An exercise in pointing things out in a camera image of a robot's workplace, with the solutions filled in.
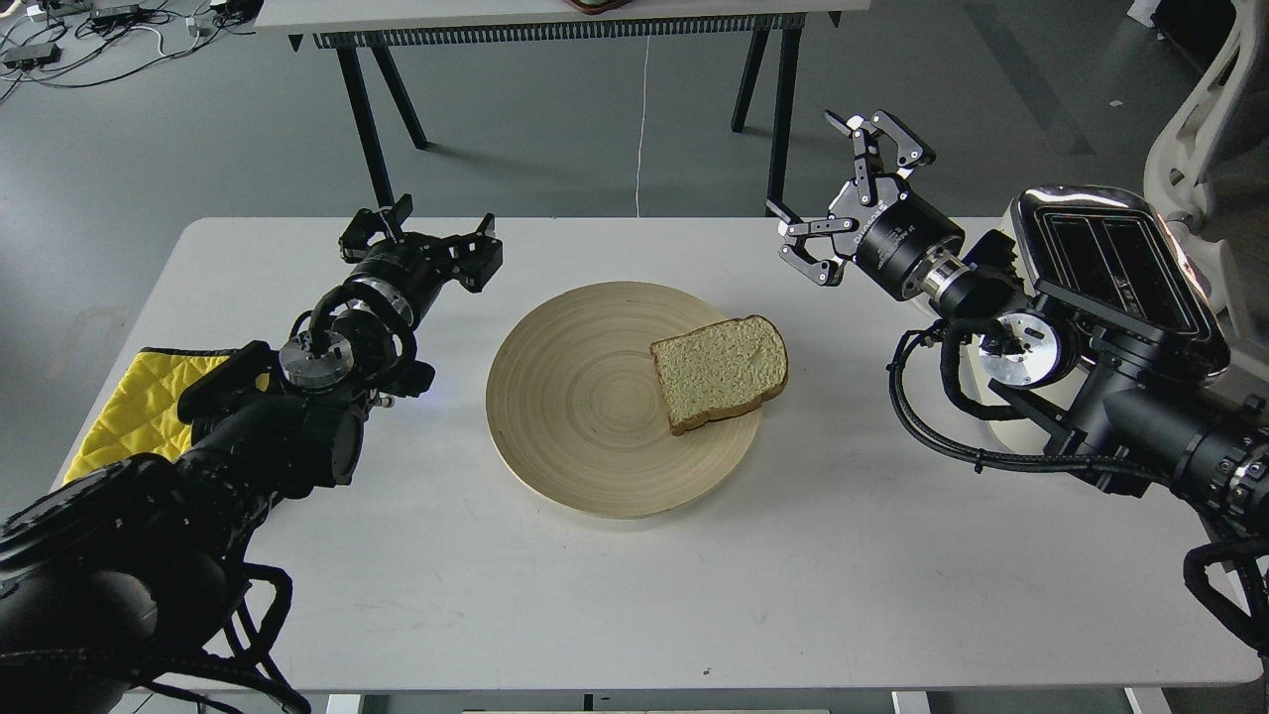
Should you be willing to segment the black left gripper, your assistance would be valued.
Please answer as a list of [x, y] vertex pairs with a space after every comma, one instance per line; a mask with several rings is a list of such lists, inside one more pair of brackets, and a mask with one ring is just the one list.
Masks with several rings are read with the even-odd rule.
[[[358, 209], [339, 238], [339, 256], [354, 264], [352, 282], [379, 290], [404, 321], [419, 323], [447, 282], [481, 293], [503, 266], [503, 241], [494, 213], [485, 213], [472, 232], [448, 238], [404, 235], [401, 224], [411, 214], [411, 194], [393, 205]], [[382, 240], [372, 243], [376, 235]]]

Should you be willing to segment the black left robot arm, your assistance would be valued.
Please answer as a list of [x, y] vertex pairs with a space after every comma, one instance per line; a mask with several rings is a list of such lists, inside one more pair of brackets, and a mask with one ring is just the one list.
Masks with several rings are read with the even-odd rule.
[[352, 273], [291, 326], [247, 342], [176, 401], [179, 457], [137, 451], [3, 524], [3, 710], [108, 713], [131, 687], [230, 705], [168, 673], [250, 687], [308, 713], [272, 659], [286, 569], [249, 563], [273, 506], [348, 484], [376, 406], [430, 388], [415, 334], [439, 290], [476, 294], [503, 266], [495, 216], [466, 235], [404, 230], [411, 197], [360, 209], [338, 241]]

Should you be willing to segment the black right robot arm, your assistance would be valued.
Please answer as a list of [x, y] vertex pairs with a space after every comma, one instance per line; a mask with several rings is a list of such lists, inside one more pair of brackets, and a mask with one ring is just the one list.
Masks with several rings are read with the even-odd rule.
[[[916, 194], [937, 153], [884, 110], [825, 119], [851, 140], [851, 176], [820, 219], [779, 200], [780, 257], [824, 288], [849, 264], [935, 320], [902, 335], [887, 391], [906, 432], [975, 469], [1067, 473], [1107, 495], [1160, 484], [1211, 542], [1183, 561], [1187, 588], [1235, 638], [1266, 654], [1266, 402], [1211, 391], [1231, 367], [1209, 299], [1178, 238], [1132, 191], [1047, 184], [1009, 208], [1010, 232], [964, 230]], [[945, 399], [983, 424], [1024, 420], [1039, 453], [957, 443], [917, 416], [905, 372], [938, 347]]]

